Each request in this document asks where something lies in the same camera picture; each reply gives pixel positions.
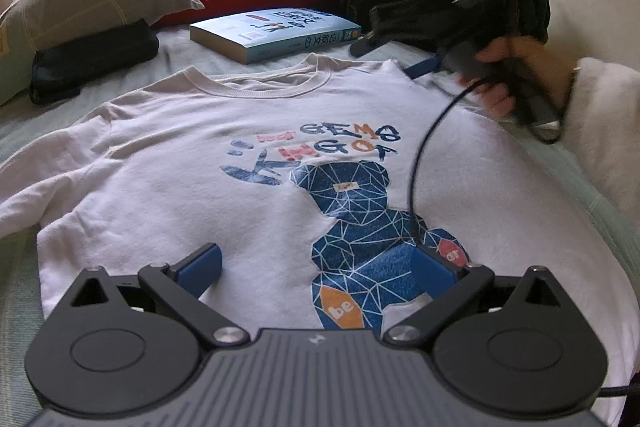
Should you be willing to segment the person's right hand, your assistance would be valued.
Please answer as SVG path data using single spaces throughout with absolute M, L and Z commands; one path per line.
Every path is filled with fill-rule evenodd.
M 520 124 L 560 121 L 570 101 L 576 70 L 529 37 L 501 37 L 477 51 L 461 43 L 449 52 L 462 86 L 472 87 L 495 120 Z

